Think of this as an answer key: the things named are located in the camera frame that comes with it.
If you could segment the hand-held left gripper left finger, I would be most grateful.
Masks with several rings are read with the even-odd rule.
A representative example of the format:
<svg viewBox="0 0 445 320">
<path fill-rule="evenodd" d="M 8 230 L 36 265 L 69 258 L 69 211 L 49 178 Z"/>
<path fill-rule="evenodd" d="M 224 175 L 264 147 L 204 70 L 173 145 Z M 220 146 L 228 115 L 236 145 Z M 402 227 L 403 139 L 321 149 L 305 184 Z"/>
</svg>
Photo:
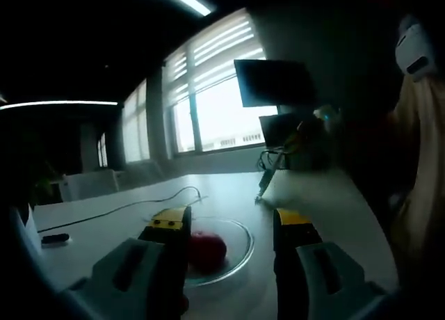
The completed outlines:
<svg viewBox="0 0 445 320">
<path fill-rule="evenodd" d="M 87 319 L 180 319 L 190 237 L 191 207 L 163 209 L 67 291 Z"/>
</svg>

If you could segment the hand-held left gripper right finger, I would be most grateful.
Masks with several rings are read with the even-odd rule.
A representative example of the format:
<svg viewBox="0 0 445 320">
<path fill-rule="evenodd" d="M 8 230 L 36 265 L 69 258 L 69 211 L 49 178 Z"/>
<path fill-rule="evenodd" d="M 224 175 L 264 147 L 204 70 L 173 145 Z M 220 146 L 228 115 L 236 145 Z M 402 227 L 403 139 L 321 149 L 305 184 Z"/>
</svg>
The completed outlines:
<svg viewBox="0 0 445 320">
<path fill-rule="evenodd" d="M 296 211 L 273 212 L 278 319 L 365 319 L 385 297 L 337 244 Z"/>
</svg>

